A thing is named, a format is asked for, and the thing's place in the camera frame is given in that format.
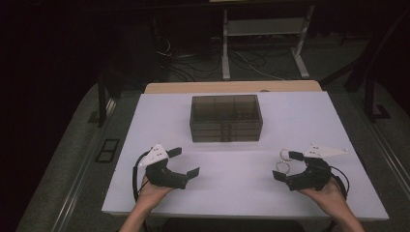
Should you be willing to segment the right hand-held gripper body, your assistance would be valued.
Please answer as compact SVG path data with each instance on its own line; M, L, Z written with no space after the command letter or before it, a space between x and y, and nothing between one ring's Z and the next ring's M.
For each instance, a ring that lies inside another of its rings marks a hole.
M305 160L303 163L306 165L306 169L302 173L286 176L285 183L290 190L321 190L329 183L331 178L334 178L342 191L348 191L348 186L332 173L335 168L325 161L325 158L346 155L348 153L346 149L310 144L305 152L300 153L304 154Z

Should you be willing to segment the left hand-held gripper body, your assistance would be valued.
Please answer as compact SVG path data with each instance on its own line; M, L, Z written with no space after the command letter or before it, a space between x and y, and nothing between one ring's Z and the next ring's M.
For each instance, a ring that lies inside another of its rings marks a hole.
M189 179L187 174L171 171L167 165L170 160L161 144L154 145L138 163L145 168L145 175L151 184L158 187L185 189Z

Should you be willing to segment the smoky clear plastic drawer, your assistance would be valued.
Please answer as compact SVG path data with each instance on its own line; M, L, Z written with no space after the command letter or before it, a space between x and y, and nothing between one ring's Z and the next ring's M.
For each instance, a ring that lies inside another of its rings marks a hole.
M192 136L259 136L260 130L193 130Z
M261 130L263 119L256 95L194 96L193 130Z
M193 142L247 142L259 141L259 135L236 135L236 136L197 136Z

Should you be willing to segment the smoky clear drawer organizer case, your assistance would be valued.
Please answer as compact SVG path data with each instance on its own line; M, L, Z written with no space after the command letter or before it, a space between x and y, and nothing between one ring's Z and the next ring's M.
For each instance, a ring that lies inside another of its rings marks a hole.
M193 142L258 141L262 128L256 95L194 96L191 99Z

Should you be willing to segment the person's left hand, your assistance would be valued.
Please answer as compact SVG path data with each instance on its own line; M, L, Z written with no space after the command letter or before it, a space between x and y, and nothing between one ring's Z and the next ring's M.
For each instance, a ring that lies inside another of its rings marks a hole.
M144 176L136 205L139 208L151 211L156 208L171 191L173 191L173 188L155 186Z

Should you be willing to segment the person's right hand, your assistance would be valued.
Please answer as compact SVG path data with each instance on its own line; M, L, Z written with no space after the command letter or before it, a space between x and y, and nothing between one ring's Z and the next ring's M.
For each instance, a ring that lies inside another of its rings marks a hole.
M346 201L341 193L337 181L333 178L321 190L315 188L301 189L300 193L313 200L318 207L329 216L340 213L347 207Z

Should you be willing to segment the white table cover board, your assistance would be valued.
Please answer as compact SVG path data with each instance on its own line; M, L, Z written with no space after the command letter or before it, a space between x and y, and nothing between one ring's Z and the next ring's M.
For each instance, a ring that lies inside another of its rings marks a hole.
M169 193L154 210L161 217L322 218L307 197L273 177L282 149L304 152L310 144L346 149L327 158L349 179L347 202L363 220L388 214L368 178L337 112L325 92L265 92L258 96L263 128L256 142L195 143L190 135L189 94L144 94L140 97L102 211L126 215L134 205L132 185L144 171L140 155L160 143L181 147L168 167L185 173L199 167L185 189Z

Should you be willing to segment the wooden table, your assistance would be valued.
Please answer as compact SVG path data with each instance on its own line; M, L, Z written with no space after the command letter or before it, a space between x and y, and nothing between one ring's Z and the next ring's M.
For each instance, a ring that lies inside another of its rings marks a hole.
M145 94L321 92L315 80L216 81L150 83Z

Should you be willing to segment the black upright stand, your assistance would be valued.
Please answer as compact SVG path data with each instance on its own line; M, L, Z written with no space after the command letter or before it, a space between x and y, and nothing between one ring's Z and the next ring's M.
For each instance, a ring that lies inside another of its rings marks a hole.
M121 81L119 74L113 69L100 73L97 82L98 111L94 111L89 118L89 123L97 123L100 128L107 118L108 102L121 96Z
M365 78L365 114L367 118L375 123L379 119L390 119L391 115L382 104L374 103L374 79L367 74Z

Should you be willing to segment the grey metal stand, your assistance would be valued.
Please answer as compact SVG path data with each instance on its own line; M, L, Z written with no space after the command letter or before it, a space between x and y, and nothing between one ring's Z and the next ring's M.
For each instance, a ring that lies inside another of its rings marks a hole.
M293 61L302 79L308 79L309 73L301 56L308 28L313 15L314 6L308 6L304 17L293 18L269 18L269 19L238 19L230 20L228 10L223 11L222 24L222 55L221 70L222 79L230 79L230 67L228 56L228 38L243 36L266 36L266 35L297 35L298 42L290 48Z

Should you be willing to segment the black floor plate frame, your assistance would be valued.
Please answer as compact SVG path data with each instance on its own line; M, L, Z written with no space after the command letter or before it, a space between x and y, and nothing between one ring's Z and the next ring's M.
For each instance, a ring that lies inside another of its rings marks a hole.
M113 161L119 147L119 139L106 139L99 150L95 162L110 163Z

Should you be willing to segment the metal floor rail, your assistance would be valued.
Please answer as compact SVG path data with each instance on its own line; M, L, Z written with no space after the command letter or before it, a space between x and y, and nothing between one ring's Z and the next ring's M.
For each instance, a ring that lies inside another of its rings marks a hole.
M371 131L371 135L376 141L377 147L380 150L384 160L393 172L406 197L410 200L410 174L404 169L402 163L396 156L394 149L376 124L378 115L367 116L364 111L364 103L356 94L351 94L349 99L353 102L354 107L358 111L362 120L365 122L366 127Z
M75 111L50 165L55 174L54 182L59 182L59 191L63 196L51 232L66 230L100 141L104 120L115 105L112 98L102 103L96 98L84 98Z

